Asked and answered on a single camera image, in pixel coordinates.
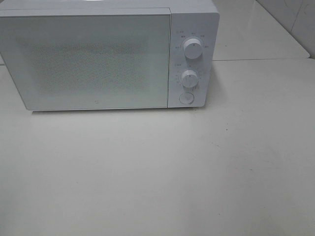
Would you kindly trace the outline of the round white door button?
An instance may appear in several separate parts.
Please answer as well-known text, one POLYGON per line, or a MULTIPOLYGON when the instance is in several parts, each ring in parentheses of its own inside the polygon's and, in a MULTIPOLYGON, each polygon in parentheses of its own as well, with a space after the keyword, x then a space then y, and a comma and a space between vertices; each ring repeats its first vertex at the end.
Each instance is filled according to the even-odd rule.
POLYGON ((191 104, 194 101, 194 95, 190 92, 185 92, 180 95, 179 101, 185 105, 191 104))

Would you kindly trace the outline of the white microwave oven body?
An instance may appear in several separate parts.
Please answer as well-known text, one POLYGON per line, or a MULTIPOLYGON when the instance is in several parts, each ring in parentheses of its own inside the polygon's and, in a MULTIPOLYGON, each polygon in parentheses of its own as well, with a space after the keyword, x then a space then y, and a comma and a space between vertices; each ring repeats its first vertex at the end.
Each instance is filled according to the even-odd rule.
POLYGON ((3 0, 0 19, 7 17, 169 15, 169 78, 165 108, 205 105, 220 15, 210 0, 3 0), (197 37, 203 52, 197 59, 184 55, 183 41, 197 37), (194 70, 199 78, 193 88, 181 84, 181 74, 194 70), (194 95, 191 104, 181 94, 194 95))

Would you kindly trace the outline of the white round knob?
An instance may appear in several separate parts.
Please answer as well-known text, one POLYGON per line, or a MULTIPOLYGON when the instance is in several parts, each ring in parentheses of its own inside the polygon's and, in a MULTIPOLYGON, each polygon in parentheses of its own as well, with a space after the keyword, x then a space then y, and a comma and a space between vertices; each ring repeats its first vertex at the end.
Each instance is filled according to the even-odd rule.
POLYGON ((188 59, 197 59, 202 55, 202 42, 197 37, 190 37, 183 41, 184 55, 188 59))
POLYGON ((199 78, 194 70, 186 70, 181 74, 181 84, 186 88, 193 88, 198 82, 199 78))

